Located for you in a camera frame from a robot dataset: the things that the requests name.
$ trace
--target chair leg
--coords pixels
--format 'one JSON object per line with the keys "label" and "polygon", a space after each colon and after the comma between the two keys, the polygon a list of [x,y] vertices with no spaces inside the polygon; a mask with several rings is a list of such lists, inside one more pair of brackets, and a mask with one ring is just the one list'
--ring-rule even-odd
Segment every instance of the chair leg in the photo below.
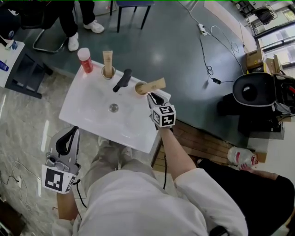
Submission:
{"label": "chair leg", "polygon": [[151,6],[148,6],[147,7],[147,11],[146,11],[146,14],[144,15],[144,18],[143,18],[143,22],[142,22],[142,27],[140,28],[142,30],[143,26],[144,26],[144,23],[146,22],[146,19],[147,19],[147,16],[148,16],[148,12],[149,12],[149,9],[151,8]]}
{"label": "chair leg", "polygon": [[113,4],[113,0],[111,0],[111,11],[110,11],[110,16],[112,15],[112,4]]}
{"label": "chair leg", "polygon": [[60,47],[55,50],[55,51],[52,51],[52,50],[47,50],[47,49],[43,49],[43,48],[38,48],[36,47],[36,44],[37,42],[39,41],[39,39],[41,38],[41,36],[43,35],[43,33],[45,32],[45,29],[43,29],[40,34],[37,36],[36,40],[34,41],[33,43],[33,49],[36,50],[36,51],[39,51],[39,52],[45,52],[45,53],[58,53],[64,46],[65,42],[68,40],[68,38],[65,38],[65,40],[63,41],[63,43],[60,45]]}
{"label": "chair leg", "polygon": [[117,33],[119,33],[119,30],[120,30],[121,13],[122,13],[122,7],[119,7],[118,24],[117,24]]}

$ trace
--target white sink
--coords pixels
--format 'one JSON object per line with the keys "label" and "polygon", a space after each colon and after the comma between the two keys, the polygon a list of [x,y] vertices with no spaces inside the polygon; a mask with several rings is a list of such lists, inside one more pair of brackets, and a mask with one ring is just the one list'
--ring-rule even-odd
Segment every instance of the white sink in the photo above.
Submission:
{"label": "white sink", "polygon": [[[59,118],[106,139],[149,153],[157,130],[149,118],[147,97],[135,92],[134,87],[140,80],[131,77],[127,87],[114,93],[112,89],[123,73],[116,71],[112,79],[106,80],[101,74],[104,65],[93,63],[94,69],[89,74],[80,67]],[[170,99],[170,94],[162,90],[155,92]],[[111,104],[117,104],[117,112],[111,112]]]}

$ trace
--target power strip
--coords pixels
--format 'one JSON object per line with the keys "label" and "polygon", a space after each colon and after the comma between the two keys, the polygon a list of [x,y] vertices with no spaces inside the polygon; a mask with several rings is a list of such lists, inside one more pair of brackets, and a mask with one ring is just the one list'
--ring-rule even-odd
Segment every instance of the power strip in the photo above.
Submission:
{"label": "power strip", "polygon": [[198,27],[202,35],[206,36],[208,34],[207,31],[205,30],[205,27],[202,24],[198,24]]}
{"label": "power strip", "polygon": [[22,178],[20,176],[18,176],[17,180],[18,180],[18,186],[21,188],[22,187]]}

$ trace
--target white sneaker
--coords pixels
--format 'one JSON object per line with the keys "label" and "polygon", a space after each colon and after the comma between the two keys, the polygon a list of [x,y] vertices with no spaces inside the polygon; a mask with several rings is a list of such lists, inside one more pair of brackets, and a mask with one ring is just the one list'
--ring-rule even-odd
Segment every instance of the white sneaker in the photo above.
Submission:
{"label": "white sneaker", "polygon": [[92,30],[92,32],[94,33],[101,33],[105,30],[105,28],[101,25],[97,23],[97,20],[94,20],[93,22],[89,23],[89,24],[85,24],[84,28],[86,28],[87,30]]}
{"label": "white sneaker", "polygon": [[98,136],[98,146],[100,147],[103,143],[106,143],[106,144],[110,144],[110,141],[106,138],[103,138],[101,136]]}
{"label": "white sneaker", "polygon": [[123,156],[128,156],[128,157],[132,158],[132,148],[130,148],[130,147],[125,147],[125,148],[122,150],[122,155],[123,155]]}
{"label": "white sneaker", "polygon": [[78,33],[76,33],[72,37],[69,37],[68,49],[70,52],[74,52],[79,48],[78,37],[79,37]]}

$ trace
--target table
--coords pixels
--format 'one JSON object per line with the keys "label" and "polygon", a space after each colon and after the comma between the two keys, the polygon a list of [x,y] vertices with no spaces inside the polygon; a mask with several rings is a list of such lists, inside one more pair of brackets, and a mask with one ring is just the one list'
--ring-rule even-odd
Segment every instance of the table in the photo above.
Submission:
{"label": "table", "polygon": [[0,70],[0,87],[8,88],[29,96],[41,98],[38,88],[44,74],[52,74],[49,69],[23,42],[17,41],[16,50],[5,50],[0,44],[0,60],[8,67],[8,71]]}

